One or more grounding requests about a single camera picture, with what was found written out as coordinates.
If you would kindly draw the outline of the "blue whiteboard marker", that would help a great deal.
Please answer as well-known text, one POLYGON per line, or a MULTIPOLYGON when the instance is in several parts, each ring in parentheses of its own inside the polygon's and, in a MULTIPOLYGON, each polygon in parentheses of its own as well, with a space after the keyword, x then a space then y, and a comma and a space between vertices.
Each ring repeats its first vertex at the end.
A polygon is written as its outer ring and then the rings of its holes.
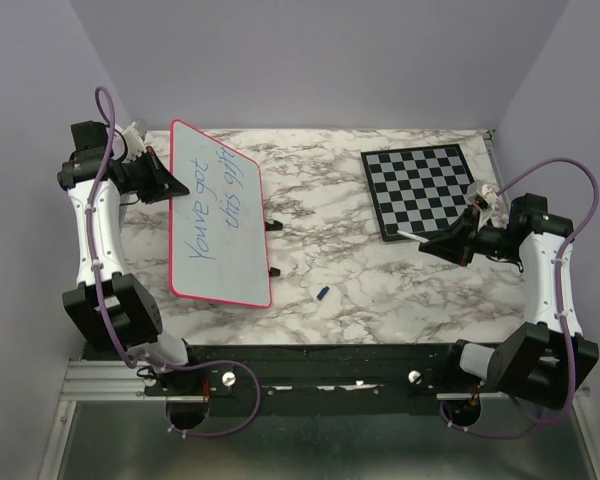
POLYGON ((402 238, 408 239, 410 241, 415 241, 418 243, 427 243, 430 241, 429 239, 427 239, 425 237, 422 237, 422 236, 419 236, 419 235, 416 235, 413 233, 405 232, 405 231, 399 230, 399 231, 397 231, 397 234, 402 238))

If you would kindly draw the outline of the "blue marker cap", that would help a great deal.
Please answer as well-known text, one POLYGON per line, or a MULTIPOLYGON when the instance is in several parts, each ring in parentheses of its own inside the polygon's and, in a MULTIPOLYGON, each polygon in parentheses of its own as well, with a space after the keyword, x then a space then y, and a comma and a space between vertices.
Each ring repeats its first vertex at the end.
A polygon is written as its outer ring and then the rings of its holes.
POLYGON ((329 287, 329 286, 325 286, 325 287, 323 287, 323 288, 320 290, 320 292, 318 293, 317 297, 316 297, 316 298, 317 298, 317 300, 319 300, 319 301, 323 300, 323 299, 324 299, 324 297, 326 296, 326 294, 329 292, 329 290, 330 290, 330 287, 329 287))

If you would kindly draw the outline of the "pink framed whiteboard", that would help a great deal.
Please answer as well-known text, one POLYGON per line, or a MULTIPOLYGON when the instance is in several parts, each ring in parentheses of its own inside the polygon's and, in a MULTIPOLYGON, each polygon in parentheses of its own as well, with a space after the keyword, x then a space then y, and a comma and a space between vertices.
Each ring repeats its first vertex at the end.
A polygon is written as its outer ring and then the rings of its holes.
POLYGON ((170 170, 189 193, 169 207, 169 284, 182 298, 271 305, 261 169, 181 121, 170 128, 170 170))

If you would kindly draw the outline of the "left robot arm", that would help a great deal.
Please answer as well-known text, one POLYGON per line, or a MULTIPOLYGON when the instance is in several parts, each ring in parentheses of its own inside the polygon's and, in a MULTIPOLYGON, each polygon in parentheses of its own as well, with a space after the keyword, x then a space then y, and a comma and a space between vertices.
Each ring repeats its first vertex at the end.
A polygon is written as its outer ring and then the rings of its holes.
POLYGON ((188 361, 185 341, 164 330, 156 300, 127 269, 121 240, 129 197, 153 204, 189 190, 132 129, 121 135, 125 156, 114 159, 110 132, 101 122, 72 125, 75 150, 57 175, 75 214, 80 251, 76 286, 63 294, 63 307, 95 350, 169 369, 168 384, 189 395, 202 372, 188 361))

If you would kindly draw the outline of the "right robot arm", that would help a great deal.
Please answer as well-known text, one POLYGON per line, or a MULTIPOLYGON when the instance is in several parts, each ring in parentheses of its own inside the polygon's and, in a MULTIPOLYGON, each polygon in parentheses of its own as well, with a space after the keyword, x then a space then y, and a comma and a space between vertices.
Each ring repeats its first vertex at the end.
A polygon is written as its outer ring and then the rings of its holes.
POLYGON ((524 275, 522 325, 495 347, 459 340, 440 379, 460 392, 476 378, 492 390, 552 410, 565 406, 599 358, 596 343, 584 339, 574 311, 568 242, 571 220, 553 215, 545 198, 526 194, 513 200, 506 227, 479 226, 471 205, 449 227, 420 245, 421 252, 467 266, 474 256, 505 260, 524 275))

